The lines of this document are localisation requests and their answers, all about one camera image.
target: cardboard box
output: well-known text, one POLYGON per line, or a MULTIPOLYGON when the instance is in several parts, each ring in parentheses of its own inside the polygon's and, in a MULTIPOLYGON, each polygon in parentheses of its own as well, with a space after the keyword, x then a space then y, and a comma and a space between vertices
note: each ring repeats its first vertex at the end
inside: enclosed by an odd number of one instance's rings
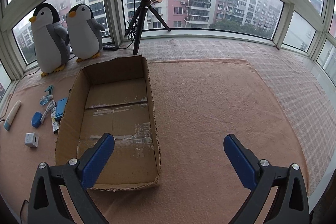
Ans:
POLYGON ((80 158, 105 133, 114 151, 95 189, 135 190, 158 182, 161 161, 147 61, 122 57, 83 68, 60 123, 55 165, 80 158))

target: white power adapter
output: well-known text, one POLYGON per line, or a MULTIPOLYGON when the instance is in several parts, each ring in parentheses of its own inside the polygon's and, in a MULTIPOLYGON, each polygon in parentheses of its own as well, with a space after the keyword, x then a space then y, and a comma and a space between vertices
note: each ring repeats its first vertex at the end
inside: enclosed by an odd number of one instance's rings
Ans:
POLYGON ((27 133, 25 138, 25 145, 28 147, 37 147, 39 143, 39 136, 36 133, 27 133))

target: tripod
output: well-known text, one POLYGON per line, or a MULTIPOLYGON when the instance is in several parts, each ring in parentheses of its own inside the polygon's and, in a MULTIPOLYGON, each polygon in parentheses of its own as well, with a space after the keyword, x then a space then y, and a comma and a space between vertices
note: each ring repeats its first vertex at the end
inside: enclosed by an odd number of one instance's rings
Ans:
POLYGON ((147 9, 149 9, 153 15, 161 22, 161 24, 166 28, 167 31, 170 32, 170 28, 167 23, 163 20, 163 18, 159 15, 159 13, 151 6, 151 0, 141 0, 139 7, 136 9, 134 16, 126 30, 126 34, 128 35, 135 24, 135 21, 138 19, 138 24, 136 27, 136 33, 134 37, 134 48, 133 55, 137 55, 139 51, 140 38, 142 34, 143 24, 146 18, 147 9))

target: penguin plush toy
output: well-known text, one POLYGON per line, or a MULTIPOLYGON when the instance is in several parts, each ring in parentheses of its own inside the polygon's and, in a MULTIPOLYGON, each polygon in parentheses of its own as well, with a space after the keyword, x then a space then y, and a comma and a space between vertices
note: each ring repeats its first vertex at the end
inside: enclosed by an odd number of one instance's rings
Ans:
POLYGON ((65 43, 68 32, 59 22, 55 7, 39 4, 29 21, 41 76, 63 70, 70 58, 70 46, 65 43))
POLYGON ((67 14, 68 37, 73 53, 78 57, 77 62, 100 56, 102 48, 103 25, 98 23, 91 8, 85 4, 72 7, 67 14))

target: tripod leg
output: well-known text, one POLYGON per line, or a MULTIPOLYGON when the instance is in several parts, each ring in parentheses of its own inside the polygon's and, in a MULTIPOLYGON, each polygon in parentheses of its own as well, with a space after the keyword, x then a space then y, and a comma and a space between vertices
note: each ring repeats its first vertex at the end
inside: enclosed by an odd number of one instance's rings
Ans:
POLYGON ((126 30, 125 35, 128 35, 128 34, 130 33, 130 31, 131 31, 131 29, 132 29, 132 27, 133 27, 133 25, 134 25, 136 19, 137 19, 138 16, 139 16, 139 13, 140 13, 140 6, 136 9, 136 11, 135 11, 135 13, 134 13, 134 16, 132 17, 132 20, 131 20, 131 22, 130 22, 129 25, 128 25, 128 28, 127 28, 127 30, 126 30))
POLYGON ((168 27, 167 23, 163 20, 163 18, 159 15, 159 13, 151 6, 148 6, 148 9, 155 15, 155 17, 161 22, 161 24, 166 28, 167 31, 170 32, 170 28, 168 27))
POLYGON ((137 55, 139 51, 139 45, 140 45, 140 39, 142 34, 142 28, 143 24, 145 22, 146 14, 147 14, 147 8, 139 7, 140 8, 140 14, 138 18, 138 25, 136 28, 135 38, 134 38, 134 47, 133 47, 133 55, 137 55))

